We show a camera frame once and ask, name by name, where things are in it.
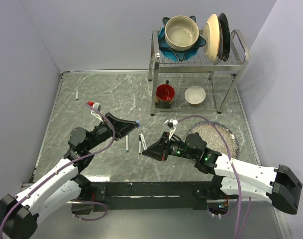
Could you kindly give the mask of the white marker long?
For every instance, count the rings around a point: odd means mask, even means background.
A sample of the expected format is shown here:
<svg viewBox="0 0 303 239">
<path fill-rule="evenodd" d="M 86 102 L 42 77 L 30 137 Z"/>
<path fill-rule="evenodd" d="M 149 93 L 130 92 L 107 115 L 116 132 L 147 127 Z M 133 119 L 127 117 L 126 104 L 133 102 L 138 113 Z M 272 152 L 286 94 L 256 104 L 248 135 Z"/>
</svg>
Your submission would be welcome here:
<svg viewBox="0 0 303 239">
<path fill-rule="evenodd" d="M 145 141 L 145 137 L 142 133 L 140 133 L 139 136 L 140 136 L 140 141 L 142 142 L 143 150 L 146 150 L 148 147 Z"/>
</svg>

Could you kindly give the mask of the white marker black tip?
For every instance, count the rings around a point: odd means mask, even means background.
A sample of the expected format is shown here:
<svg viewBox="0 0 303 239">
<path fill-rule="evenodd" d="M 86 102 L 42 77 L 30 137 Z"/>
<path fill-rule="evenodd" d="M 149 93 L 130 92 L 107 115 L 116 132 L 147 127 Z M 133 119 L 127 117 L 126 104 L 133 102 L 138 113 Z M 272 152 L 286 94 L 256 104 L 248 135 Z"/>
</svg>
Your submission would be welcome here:
<svg viewBox="0 0 303 239">
<path fill-rule="evenodd" d="M 138 141 L 138 155 L 141 155 L 141 148 L 142 148 L 142 140 L 141 135 L 139 135 L 139 141 Z"/>
</svg>

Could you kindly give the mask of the white marker green end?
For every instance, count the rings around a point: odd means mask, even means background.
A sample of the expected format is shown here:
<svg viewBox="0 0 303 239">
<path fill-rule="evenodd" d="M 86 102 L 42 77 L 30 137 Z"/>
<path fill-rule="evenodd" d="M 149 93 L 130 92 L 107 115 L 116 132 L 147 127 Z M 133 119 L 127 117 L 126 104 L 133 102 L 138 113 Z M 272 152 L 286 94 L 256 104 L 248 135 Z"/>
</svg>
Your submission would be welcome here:
<svg viewBox="0 0 303 239">
<path fill-rule="evenodd" d="M 125 137 L 126 152 L 129 152 L 129 135 Z"/>
</svg>

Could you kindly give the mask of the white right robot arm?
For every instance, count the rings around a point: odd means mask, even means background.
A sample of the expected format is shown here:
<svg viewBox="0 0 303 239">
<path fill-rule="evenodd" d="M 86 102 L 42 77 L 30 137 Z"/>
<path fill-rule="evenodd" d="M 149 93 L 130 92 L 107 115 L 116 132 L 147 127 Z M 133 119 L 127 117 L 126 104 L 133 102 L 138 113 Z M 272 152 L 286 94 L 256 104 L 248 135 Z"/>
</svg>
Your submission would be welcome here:
<svg viewBox="0 0 303 239">
<path fill-rule="evenodd" d="M 185 141 L 181 141 L 176 135 L 170 137 L 168 132 L 164 132 L 142 154 L 158 161 L 166 161 L 168 156 L 194 160 L 198 171 L 213 176 L 209 185 L 194 191 L 198 198 L 251 197 L 269 202 L 286 214 L 298 212 L 303 185 L 285 165 L 264 167 L 229 158 L 208 148 L 198 133 L 189 134 Z"/>
</svg>

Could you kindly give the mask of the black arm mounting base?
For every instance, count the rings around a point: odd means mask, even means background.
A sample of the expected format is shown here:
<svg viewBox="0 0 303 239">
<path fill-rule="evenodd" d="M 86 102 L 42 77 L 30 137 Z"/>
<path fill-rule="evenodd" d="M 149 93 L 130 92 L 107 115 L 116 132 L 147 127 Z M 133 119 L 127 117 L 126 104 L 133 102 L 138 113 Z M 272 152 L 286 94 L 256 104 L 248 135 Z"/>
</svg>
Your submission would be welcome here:
<svg viewBox="0 0 303 239">
<path fill-rule="evenodd" d="M 237 199 L 226 195 L 217 183 L 186 182 L 92 182 L 79 200 L 107 205 L 109 210 L 184 209 L 206 210 L 208 200 Z"/>
</svg>

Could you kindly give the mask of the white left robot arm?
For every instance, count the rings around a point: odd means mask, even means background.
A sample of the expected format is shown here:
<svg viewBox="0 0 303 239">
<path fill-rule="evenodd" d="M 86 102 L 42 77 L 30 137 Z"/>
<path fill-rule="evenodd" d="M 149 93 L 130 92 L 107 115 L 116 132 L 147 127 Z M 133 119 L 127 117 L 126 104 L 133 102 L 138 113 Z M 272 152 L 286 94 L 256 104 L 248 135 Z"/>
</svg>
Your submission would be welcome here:
<svg viewBox="0 0 303 239">
<path fill-rule="evenodd" d="M 69 149 L 46 175 L 16 196 L 0 200 L 0 238 L 28 239 L 51 213 L 71 200 L 85 200 L 91 182 L 81 172 L 90 164 L 90 150 L 111 138 L 119 140 L 139 127 L 139 123 L 118 119 L 107 113 L 92 131 L 74 128 Z"/>
</svg>

